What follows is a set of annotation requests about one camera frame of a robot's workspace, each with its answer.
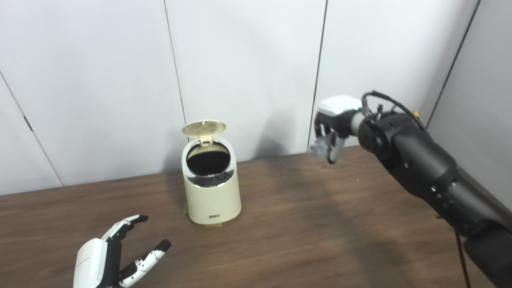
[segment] robotic hand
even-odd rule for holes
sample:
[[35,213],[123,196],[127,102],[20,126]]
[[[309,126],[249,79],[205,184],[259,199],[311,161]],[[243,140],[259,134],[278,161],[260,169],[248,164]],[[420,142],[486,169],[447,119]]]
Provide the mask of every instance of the robotic hand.
[[[367,97],[393,103],[390,111],[368,108]],[[395,107],[403,113],[394,111]],[[464,177],[455,159],[434,143],[417,114],[391,97],[372,91],[361,101],[336,96],[322,101],[314,122],[316,141],[309,151],[335,163],[345,139],[357,136],[410,194],[427,202],[466,237],[464,249],[499,288],[512,287],[512,215]]]
[[87,241],[78,251],[73,288],[128,288],[139,281],[170,248],[170,241],[162,240],[153,250],[119,270],[121,240],[136,223],[146,222],[147,216],[135,215],[117,222],[101,239]]

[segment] panel seam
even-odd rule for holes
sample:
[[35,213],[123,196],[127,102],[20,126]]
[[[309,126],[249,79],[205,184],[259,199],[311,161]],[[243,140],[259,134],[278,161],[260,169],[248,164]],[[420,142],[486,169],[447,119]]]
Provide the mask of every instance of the panel seam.
[[53,163],[51,162],[50,158],[48,157],[48,154],[46,153],[46,150],[43,148],[42,144],[41,144],[41,141],[39,140],[39,137],[37,137],[37,134],[35,133],[33,127],[30,125],[29,121],[27,120],[27,116],[25,115],[21,105],[19,104],[18,102],[18,99],[16,99],[16,96],[14,96],[14,93],[12,92],[12,89],[11,87],[9,86],[9,83],[7,83],[7,80],[5,79],[5,76],[4,74],[2,73],[2,70],[0,69],[0,76],[2,77],[2,80],[4,81],[5,85],[7,86],[7,89],[9,90],[9,93],[11,94],[11,97],[14,99],[14,101],[16,102],[16,105],[18,106],[18,109],[19,111],[22,113],[22,116],[23,118],[25,119],[25,121],[28,123],[29,127],[31,128],[31,131],[32,133],[34,134],[34,137],[37,141],[37,144],[39,144],[39,147],[41,148],[41,151],[43,152],[43,154],[45,155],[46,157],[46,160],[48,161],[48,163],[50,164],[50,166],[52,167],[52,170],[53,170],[53,173],[55,173],[55,176],[57,177],[57,179],[59,180],[60,182],[60,185],[63,187],[64,184],[62,183],[62,180],[60,179],[60,176],[59,174],[57,173],[57,170],[55,169],[55,167],[53,166]]
[[324,10],[324,21],[322,23],[322,35],[320,37],[320,49],[318,52],[318,63],[316,66],[316,77],[315,77],[315,88],[313,90],[313,103],[311,104],[311,118],[309,119],[309,131],[308,131],[308,143],[306,147],[306,151],[309,148],[309,141],[311,140],[311,128],[313,127],[313,116],[315,113],[315,101],[316,101],[316,88],[318,86],[318,73],[320,71],[320,60],[322,59],[322,47],[324,44],[324,31],[325,31],[325,19],[327,18],[327,5],[329,4],[329,0],[325,0],[325,10]]
[[459,53],[462,48],[462,45],[464,44],[464,41],[466,40],[467,32],[470,30],[471,23],[473,23],[473,19],[475,18],[475,14],[477,13],[477,9],[478,9],[478,6],[480,5],[480,1],[481,0],[478,0],[477,4],[475,6],[475,9],[473,10],[473,14],[471,15],[470,22],[467,24],[466,31],[464,32],[462,41],[460,42],[459,48],[457,49],[457,53],[455,53],[455,57],[452,61],[452,65],[450,66],[450,69],[448,70],[448,75],[446,76],[446,79],[444,80],[443,87],[441,88],[441,92],[439,92],[439,95],[437,96],[437,100],[436,100],[436,103],[434,104],[434,108],[432,109],[432,113],[430,114],[429,121],[426,123],[426,128],[429,127],[430,121],[432,121],[432,117],[434,116],[434,112],[436,112],[439,101],[441,100],[441,96],[443,95],[444,88],[446,87],[446,84],[448,83],[448,79],[449,79],[450,75],[452,74],[452,70],[455,65],[455,61],[457,61],[457,58],[459,57]]

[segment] cable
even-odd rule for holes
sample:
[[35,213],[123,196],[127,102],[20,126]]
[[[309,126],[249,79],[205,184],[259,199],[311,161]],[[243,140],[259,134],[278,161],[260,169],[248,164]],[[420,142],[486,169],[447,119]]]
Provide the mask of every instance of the cable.
[[423,130],[423,132],[428,133],[428,131],[426,130],[425,126],[423,125],[423,123],[420,121],[420,119],[418,117],[416,117],[413,112],[411,112],[411,110],[407,109],[407,107],[405,107],[402,103],[396,101],[395,99],[385,95],[385,94],[382,94],[380,92],[377,92],[377,91],[372,91],[372,92],[367,92],[365,93],[362,98],[361,98],[361,102],[362,102],[362,107],[363,107],[363,112],[364,113],[368,113],[369,108],[368,108],[368,101],[366,100],[366,97],[368,96],[373,96],[373,97],[377,97],[377,98],[381,98],[381,99],[384,99],[388,102],[391,102],[393,103],[396,107],[402,109],[402,111],[405,112],[405,114],[409,115],[419,126],[420,129]]

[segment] trash can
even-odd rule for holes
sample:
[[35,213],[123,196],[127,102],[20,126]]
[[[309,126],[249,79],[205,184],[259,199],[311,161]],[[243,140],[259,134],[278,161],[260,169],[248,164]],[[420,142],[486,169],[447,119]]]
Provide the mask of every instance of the trash can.
[[215,136],[225,129],[222,122],[204,120],[182,130],[192,138],[183,149],[181,166],[188,215],[197,224],[224,223],[237,217],[242,209],[233,148]]

